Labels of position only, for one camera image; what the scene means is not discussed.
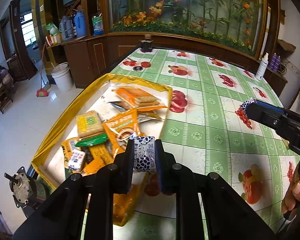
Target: cabinet door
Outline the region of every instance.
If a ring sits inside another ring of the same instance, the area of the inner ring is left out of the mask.
[[[78,42],[64,46],[70,72],[77,88],[86,88],[98,75],[91,67],[86,42]]]

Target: leaf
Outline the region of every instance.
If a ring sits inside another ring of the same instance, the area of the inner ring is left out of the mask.
[[[241,197],[242,197],[245,201],[247,200],[247,194],[242,193],[242,194],[241,194]]]
[[[241,172],[239,172],[238,179],[240,182],[243,182],[243,180],[244,180],[244,176],[242,175]]]

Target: purple bottle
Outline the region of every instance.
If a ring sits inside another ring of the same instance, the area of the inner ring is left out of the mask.
[[[273,71],[277,72],[277,70],[278,70],[278,68],[280,66],[280,62],[281,62],[280,56],[276,56],[274,67],[272,69]]]
[[[271,57],[271,60],[270,60],[269,65],[268,65],[268,67],[269,67],[270,69],[273,69],[273,68],[274,68],[274,64],[275,64],[276,59],[277,59],[277,55],[274,53],[274,54],[272,55],[272,57]]]

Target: window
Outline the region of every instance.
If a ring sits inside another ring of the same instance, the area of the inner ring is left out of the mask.
[[[23,39],[26,46],[33,44],[36,41],[34,34],[34,26],[32,21],[32,13],[25,14],[20,17]]]

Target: white floor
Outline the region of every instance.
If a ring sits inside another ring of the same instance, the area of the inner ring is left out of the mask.
[[[48,97],[36,97],[40,88],[37,73],[31,80],[17,82],[17,92],[4,114],[0,112],[0,211],[9,229],[14,232],[26,219],[15,206],[9,181],[4,173],[13,175],[21,166],[26,170],[40,143],[52,125],[82,91],[73,87],[60,92],[52,85]]]

